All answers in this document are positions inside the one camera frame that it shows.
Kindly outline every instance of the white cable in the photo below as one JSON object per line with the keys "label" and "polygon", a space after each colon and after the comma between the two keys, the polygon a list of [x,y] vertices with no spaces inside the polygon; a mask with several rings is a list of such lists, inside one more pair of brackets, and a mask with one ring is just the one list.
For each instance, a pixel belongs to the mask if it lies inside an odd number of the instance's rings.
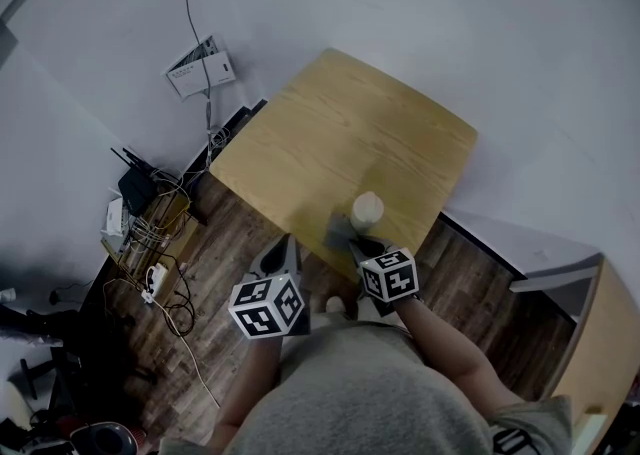
{"label": "white cable", "polygon": [[147,240],[153,241],[153,242],[157,242],[157,243],[165,243],[167,241],[173,241],[173,240],[177,240],[179,239],[182,234],[183,234],[183,230],[184,230],[184,226],[186,223],[185,220],[185,216],[182,215],[181,216],[181,220],[182,222],[179,224],[176,224],[176,226],[180,226],[178,229],[176,229],[173,233],[169,234],[162,234],[162,232],[166,229],[166,228],[159,228],[156,226],[152,226],[151,224],[149,224],[146,220],[144,220],[142,217],[137,217],[133,223],[133,225],[129,226],[129,229],[136,233],[137,235],[140,235],[144,238],[144,240],[142,240],[143,243],[145,243]]}
{"label": "white cable", "polygon": [[165,179],[165,178],[156,178],[158,181],[166,181],[167,183],[171,183],[174,187],[176,187],[175,190],[170,190],[169,192],[164,192],[163,194],[158,194],[158,197],[162,197],[163,195],[169,195],[169,194],[173,194],[175,193],[177,190],[181,190],[182,193],[184,194],[184,196],[187,198],[187,200],[189,202],[191,202],[191,199],[189,199],[189,194],[187,194],[186,190],[184,188],[182,188],[180,185],[178,185],[177,183],[174,183],[173,181],[171,181],[170,179]]}
{"label": "white cable", "polygon": [[187,182],[185,187],[189,188],[191,183],[193,183],[196,179],[198,179],[200,176],[202,176],[205,172],[207,172],[207,169],[202,169],[201,171],[194,172],[193,173],[193,177]]}
{"label": "white cable", "polygon": [[[148,276],[149,276],[149,272],[148,272],[148,269],[147,269],[147,278],[145,278],[145,281],[147,282],[147,287],[149,287]],[[162,307],[160,305],[160,303],[154,297],[151,297],[151,300],[153,300],[153,303],[162,310],[164,315],[167,317],[167,319],[171,323],[171,326],[173,327],[173,330],[175,332],[180,332],[178,330],[178,327],[176,326],[175,322],[173,321],[173,318],[171,318],[171,315],[169,314],[169,311],[167,311],[164,307]],[[184,336],[178,335],[178,337],[182,340],[182,342],[184,343],[184,346],[187,347],[187,350],[189,351],[189,355],[191,355],[191,359],[193,359],[193,365],[196,368],[196,373],[198,374],[198,378],[200,379],[200,382],[202,382],[202,385],[207,390],[207,393],[209,393],[209,396],[213,400],[213,403],[215,403],[216,407],[218,407],[218,409],[219,409],[220,408],[220,404],[218,403],[218,400],[216,400],[216,397],[213,396],[213,393],[209,389],[209,386],[207,386],[207,383],[202,378],[202,374],[200,373],[200,368],[198,367],[198,361],[196,360],[196,356],[193,354],[193,351],[191,350],[191,347],[189,346],[189,343],[187,343],[187,340],[184,339]]]}
{"label": "white cable", "polygon": [[[151,177],[153,178],[156,174],[162,172],[165,176],[169,176],[169,177],[173,177],[172,174],[168,174],[167,171],[171,171],[173,169],[167,169],[167,168],[160,168],[160,169],[154,169],[153,172],[151,173]],[[175,183],[176,185],[182,185],[182,176],[180,176],[180,178],[178,178],[177,182],[172,181],[172,183]]]}

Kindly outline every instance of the dark wood floor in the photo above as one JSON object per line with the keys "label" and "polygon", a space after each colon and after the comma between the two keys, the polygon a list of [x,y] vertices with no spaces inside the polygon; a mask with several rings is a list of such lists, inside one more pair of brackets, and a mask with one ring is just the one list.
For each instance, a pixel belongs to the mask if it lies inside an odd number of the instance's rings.
{"label": "dark wood floor", "polygon": [[[253,257],[280,230],[206,174],[198,204],[209,219],[188,264],[197,322],[187,340],[214,395],[221,400],[241,361],[246,344],[226,311],[225,301]],[[573,332],[543,295],[514,295],[513,276],[489,255],[445,223],[438,221],[416,255],[421,294],[426,304],[464,332],[488,355],[505,384],[535,399],[558,364]],[[353,286],[321,260],[303,251],[304,287],[314,294]],[[178,290],[184,285],[179,283]],[[205,442],[216,408],[196,376],[192,360],[165,324],[162,314],[143,305],[124,284],[107,287],[108,304],[137,321],[130,347],[141,365],[158,374],[152,386],[131,379],[127,392],[142,403],[141,421],[148,432],[143,452],[162,436]],[[176,313],[176,320],[186,320]]]}

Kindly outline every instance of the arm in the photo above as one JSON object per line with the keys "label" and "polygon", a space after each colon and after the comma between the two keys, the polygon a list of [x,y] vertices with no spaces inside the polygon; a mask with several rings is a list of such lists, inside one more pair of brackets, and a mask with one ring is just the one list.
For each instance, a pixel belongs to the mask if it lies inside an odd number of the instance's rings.
{"label": "arm", "polygon": [[209,446],[224,450],[251,409],[273,388],[282,338],[250,341],[249,351],[218,411]]}
{"label": "arm", "polygon": [[505,387],[476,345],[420,301],[400,299],[394,306],[433,369],[451,380],[485,418],[523,401]]}

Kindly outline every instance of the table top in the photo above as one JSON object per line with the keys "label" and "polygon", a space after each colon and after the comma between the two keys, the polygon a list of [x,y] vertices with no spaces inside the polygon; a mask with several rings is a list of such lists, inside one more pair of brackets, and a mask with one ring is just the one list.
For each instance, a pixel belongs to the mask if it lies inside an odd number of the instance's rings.
{"label": "table top", "polygon": [[374,191],[370,234],[415,253],[453,190],[476,131],[398,80],[325,50],[231,141],[211,173],[330,266],[356,279],[350,257],[323,245],[332,212]]}
{"label": "table top", "polygon": [[602,440],[638,372],[638,332],[638,308],[611,264],[603,258],[551,383],[551,394],[571,397],[574,426],[585,413],[608,416],[589,453]]}

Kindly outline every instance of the wood grain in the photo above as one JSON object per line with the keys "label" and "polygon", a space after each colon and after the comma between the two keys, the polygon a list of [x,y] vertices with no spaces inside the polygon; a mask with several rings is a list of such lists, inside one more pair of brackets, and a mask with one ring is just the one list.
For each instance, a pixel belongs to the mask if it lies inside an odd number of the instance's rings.
{"label": "wood grain", "polygon": [[211,173],[311,252],[355,280],[323,245],[333,211],[373,190],[372,234],[415,253],[455,186],[476,132],[407,85],[329,49],[265,106]]}
{"label": "wood grain", "polygon": [[614,420],[640,366],[640,315],[627,287],[603,258],[553,395],[569,395],[574,425],[588,409],[608,416],[589,453]]}
{"label": "wood grain", "polygon": [[[198,208],[208,217],[208,226],[184,261],[197,313],[187,340],[205,380],[223,399],[247,346],[227,313],[227,299],[253,257],[282,231],[210,175],[200,184]],[[346,277],[309,251],[302,253],[305,290],[313,296],[338,293],[353,298],[356,287]],[[539,398],[573,323],[542,294],[511,293],[509,271],[441,221],[419,248],[416,263],[427,305],[477,343],[514,392]],[[184,291],[180,281],[168,284]],[[143,304],[130,286],[112,285],[106,291],[114,313],[136,319],[129,345],[139,364],[159,377],[156,386],[135,378],[126,386],[141,404],[140,419],[148,432],[141,452],[157,449],[163,436],[205,442],[216,410],[184,345],[169,333],[157,309]],[[185,321],[183,315],[177,312],[176,321]]]}

